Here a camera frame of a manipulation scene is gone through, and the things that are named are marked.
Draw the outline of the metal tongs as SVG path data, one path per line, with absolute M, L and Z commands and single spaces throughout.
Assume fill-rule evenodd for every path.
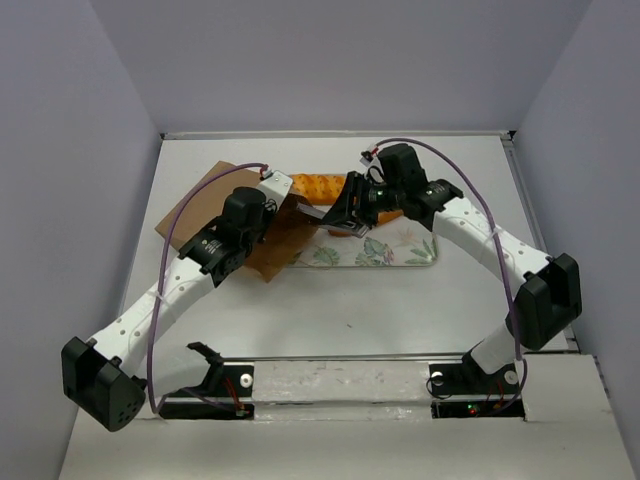
M 331 207 L 329 210 L 323 211 L 315 206 L 298 202 L 296 211 L 310 218 L 312 224 L 329 233 L 362 238 L 372 229 L 372 226 L 367 225 L 363 220 L 346 210 Z

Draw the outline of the long scored fake baguette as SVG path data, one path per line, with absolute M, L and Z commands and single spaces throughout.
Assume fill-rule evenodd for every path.
M 333 205 L 341 194 L 345 183 L 345 175 L 333 174 L 294 174 L 293 188 L 305 197 L 312 205 Z

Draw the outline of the brown paper bag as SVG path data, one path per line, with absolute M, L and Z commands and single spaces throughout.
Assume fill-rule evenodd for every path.
M 242 267 L 269 283 L 311 243 L 318 227 L 297 210 L 307 200 L 265 169 L 219 162 L 169 210 L 155 227 L 159 285 L 186 266 L 214 287 Z

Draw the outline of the short fake bread loaf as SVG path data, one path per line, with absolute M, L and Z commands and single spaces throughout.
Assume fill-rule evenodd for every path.
M 399 217 L 403 216 L 402 211 L 381 212 L 378 214 L 377 223 L 374 228 L 380 227 L 386 223 L 389 223 Z M 328 233 L 335 237 L 357 237 L 361 238 L 371 230 L 371 227 L 362 227 L 356 231 L 342 231 L 342 230 L 329 230 Z

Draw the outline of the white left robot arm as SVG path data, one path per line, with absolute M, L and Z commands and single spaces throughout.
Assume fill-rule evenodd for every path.
M 137 374 L 148 351 L 202 297 L 239 269 L 280 209 L 291 181 L 263 180 L 235 188 L 221 214 L 208 222 L 172 261 L 163 261 L 159 280 L 115 321 L 88 340 L 70 339 L 62 348 L 64 394 L 106 430 L 129 424 L 147 399 L 184 387 L 201 395 L 226 379 L 221 355 L 201 342 L 180 350 L 165 378 Z

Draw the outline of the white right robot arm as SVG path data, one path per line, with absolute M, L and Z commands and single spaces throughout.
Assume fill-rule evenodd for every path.
M 473 200 L 447 180 L 429 179 L 417 147 L 450 160 L 418 140 L 382 140 L 362 154 L 366 166 L 380 169 L 380 178 L 348 173 L 320 224 L 361 236 L 377 224 L 379 214 L 400 211 L 452 242 L 502 282 L 508 307 L 504 323 L 461 360 L 462 384 L 482 392 L 496 381 L 500 369 L 522 360 L 526 352 L 541 350 L 581 315 L 579 266 L 566 253 L 551 256 L 499 227 L 488 203 L 459 167 L 454 170 Z

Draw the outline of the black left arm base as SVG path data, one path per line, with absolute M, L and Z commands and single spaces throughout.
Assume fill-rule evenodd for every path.
M 253 363 L 230 362 L 202 342 L 187 345 L 207 363 L 200 381 L 164 396 L 158 404 L 165 420 L 252 420 Z

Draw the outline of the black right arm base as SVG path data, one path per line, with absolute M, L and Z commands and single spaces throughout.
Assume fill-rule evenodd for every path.
M 432 363 L 425 381 L 434 419 L 525 418 L 514 363 L 487 375 L 466 375 L 461 362 Z

